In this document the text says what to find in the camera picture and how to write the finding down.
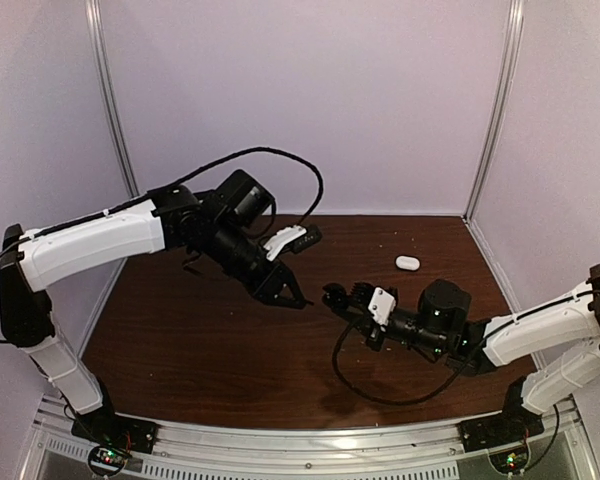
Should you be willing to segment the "black round cap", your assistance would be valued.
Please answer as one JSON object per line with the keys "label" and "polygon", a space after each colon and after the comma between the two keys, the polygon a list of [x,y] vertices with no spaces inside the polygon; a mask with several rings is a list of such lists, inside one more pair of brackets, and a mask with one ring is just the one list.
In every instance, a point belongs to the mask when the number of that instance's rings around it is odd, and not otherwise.
{"label": "black round cap", "polygon": [[329,309],[346,310],[349,307],[347,291],[337,283],[329,283],[323,286],[322,302]]}

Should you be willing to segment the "white earbud charging case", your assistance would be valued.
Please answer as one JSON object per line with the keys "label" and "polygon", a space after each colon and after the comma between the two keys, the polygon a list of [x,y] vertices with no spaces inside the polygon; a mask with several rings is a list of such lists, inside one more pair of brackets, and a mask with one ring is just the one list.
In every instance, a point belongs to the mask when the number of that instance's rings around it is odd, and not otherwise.
{"label": "white earbud charging case", "polygon": [[417,271],[421,267],[421,262],[413,256],[400,255],[395,258],[395,266],[400,270]]}

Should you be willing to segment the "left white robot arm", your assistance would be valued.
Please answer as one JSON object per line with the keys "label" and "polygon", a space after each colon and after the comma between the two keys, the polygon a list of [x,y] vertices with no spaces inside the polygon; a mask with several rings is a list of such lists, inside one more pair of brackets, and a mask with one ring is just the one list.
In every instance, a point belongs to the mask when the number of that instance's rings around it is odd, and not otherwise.
{"label": "left white robot arm", "polygon": [[112,261],[185,248],[216,262],[255,300],[302,309],[309,302],[279,256],[305,228],[284,228],[264,245],[247,234],[273,205],[273,196],[260,183],[236,170],[214,190],[193,193],[175,185],[66,228],[23,231],[13,225],[5,233],[6,252],[0,259],[1,332],[85,416],[86,429],[101,443],[113,444],[123,436],[123,421],[55,325],[47,288]]}

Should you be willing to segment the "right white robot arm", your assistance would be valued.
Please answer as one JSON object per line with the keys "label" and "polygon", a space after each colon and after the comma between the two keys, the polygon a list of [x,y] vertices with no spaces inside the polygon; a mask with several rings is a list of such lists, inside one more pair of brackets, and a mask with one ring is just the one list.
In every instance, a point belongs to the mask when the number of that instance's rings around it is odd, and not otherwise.
{"label": "right white robot arm", "polygon": [[480,321],[468,318],[470,295],[438,279],[421,293],[413,311],[398,307],[394,288],[359,282],[351,289],[331,283],[323,303],[378,351],[397,342],[430,363],[443,359],[452,376],[477,376],[553,346],[569,344],[562,356],[514,383],[504,411],[493,419],[499,440],[515,440],[558,401],[600,375],[600,264],[571,291],[531,309]]}

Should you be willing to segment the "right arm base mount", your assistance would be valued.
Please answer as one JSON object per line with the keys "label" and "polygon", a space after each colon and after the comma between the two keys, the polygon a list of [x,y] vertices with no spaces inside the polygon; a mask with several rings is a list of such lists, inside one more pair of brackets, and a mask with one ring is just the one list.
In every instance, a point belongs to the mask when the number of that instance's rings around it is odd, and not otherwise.
{"label": "right arm base mount", "polygon": [[491,449],[540,435],[544,432],[542,416],[522,406],[525,377],[513,382],[500,413],[464,420],[458,430],[465,452]]}

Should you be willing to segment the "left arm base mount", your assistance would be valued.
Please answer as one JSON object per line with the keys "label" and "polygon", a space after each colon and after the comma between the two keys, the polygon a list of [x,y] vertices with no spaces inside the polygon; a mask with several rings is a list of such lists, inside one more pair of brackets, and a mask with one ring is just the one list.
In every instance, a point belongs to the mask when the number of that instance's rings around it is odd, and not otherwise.
{"label": "left arm base mount", "polygon": [[71,434],[119,451],[151,454],[158,425],[153,421],[117,414],[106,386],[100,378],[97,382],[102,393],[102,405],[89,413],[74,413]]}

